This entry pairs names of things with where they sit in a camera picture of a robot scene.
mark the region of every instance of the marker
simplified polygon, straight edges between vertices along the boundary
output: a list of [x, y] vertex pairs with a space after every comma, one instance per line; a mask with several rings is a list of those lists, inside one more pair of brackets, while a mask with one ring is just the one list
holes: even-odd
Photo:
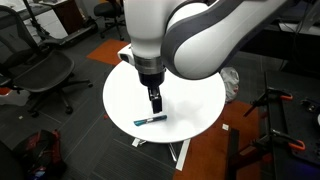
[[162, 115], [162, 116], [157, 116], [157, 117], [153, 117], [153, 118], [133, 121], [133, 123], [136, 126], [141, 126], [143, 124], [148, 124], [148, 123], [152, 123], [152, 122], [156, 122], [156, 121], [163, 121], [163, 120], [166, 120], [166, 119], [167, 119], [167, 115]]

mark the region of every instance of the chair armrest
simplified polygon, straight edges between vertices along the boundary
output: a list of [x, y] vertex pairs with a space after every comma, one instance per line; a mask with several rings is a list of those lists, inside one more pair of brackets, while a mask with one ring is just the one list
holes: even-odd
[[11, 81], [11, 78], [0, 76], [0, 87], [6, 87]]

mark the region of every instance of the white bag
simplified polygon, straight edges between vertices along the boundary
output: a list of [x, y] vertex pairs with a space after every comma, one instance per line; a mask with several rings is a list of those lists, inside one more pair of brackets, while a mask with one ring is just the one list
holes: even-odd
[[239, 74], [233, 67], [225, 67], [220, 75], [226, 88], [226, 103], [233, 101], [239, 91]]
[[11, 90], [5, 95], [0, 94], [0, 105], [11, 104], [17, 106], [24, 106], [29, 100], [30, 92], [26, 90]]

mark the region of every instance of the black office chair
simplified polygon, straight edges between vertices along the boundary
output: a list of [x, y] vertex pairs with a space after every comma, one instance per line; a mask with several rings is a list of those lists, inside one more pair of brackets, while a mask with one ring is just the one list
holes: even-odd
[[117, 17], [120, 17], [124, 14], [123, 10], [123, 0], [120, 0], [120, 4], [116, 0], [108, 0], [105, 3], [101, 3], [94, 7], [94, 14], [96, 16], [104, 17], [105, 21], [107, 19], [113, 19], [113, 22], [105, 22], [105, 29], [100, 32], [100, 37], [104, 38], [104, 33], [109, 29], [116, 27], [120, 40], [123, 41], [124, 38], [120, 31], [119, 26], [125, 26], [124, 21], [118, 21]]
[[0, 6], [0, 87], [27, 90], [36, 98], [29, 112], [38, 116], [40, 103], [53, 92], [62, 98], [66, 113], [73, 109], [62, 88], [89, 80], [72, 81], [74, 62], [63, 53], [53, 50], [44, 53], [31, 37], [19, 14]]

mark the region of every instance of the metal stand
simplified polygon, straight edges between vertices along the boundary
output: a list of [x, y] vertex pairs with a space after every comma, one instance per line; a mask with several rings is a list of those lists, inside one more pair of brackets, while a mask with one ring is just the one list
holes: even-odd
[[248, 166], [254, 162], [262, 159], [262, 157], [271, 152], [271, 139], [282, 140], [282, 142], [288, 143], [289, 147], [295, 151], [304, 151], [304, 142], [290, 137], [288, 134], [280, 131], [270, 129], [268, 134], [262, 138], [253, 140], [246, 147], [242, 148], [232, 156], [228, 158], [228, 176], [226, 179], [236, 179], [236, 173], [238, 169]]
[[34, 15], [33, 12], [32, 12], [32, 9], [31, 9], [31, 7], [30, 7], [30, 5], [29, 5], [29, 2], [28, 2], [27, 0], [23, 0], [23, 3], [24, 3], [24, 5], [26, 6], [27, 11], [28, 11], [28, 13], [29, 13], [29, 15], [30, 15], [31, 24], [32, 24], [32, 26], [33, 26], [34, 28], [36, 28], [37, 33], [39, 34], [41, 40], [45, 40], [45, 39], [47, 39], [48, 37], [50, 37], [50, 36], [49, 36], [50, 33], [49, 33], [48, 31], [46, 31], [45, 29], [43, 29], [43, 28], [41, 27], [41, 25], [38, 23], [35, 15]]
[[[140, 140], [139, 141], [139, 146], [142, 146], [144, 143], [146, 143], [147, 141], [145, 140]], [[176, 154], [176, 151], [174, 150], [173, 146], [171, 143], [168, 144], [168, 147], [169, 147], [169, 150], [170, 150], [170, 153], [171, 153], [171, 156], [172, 156], [172, 159], [174, 162], [177, 162], [177, 154]]]

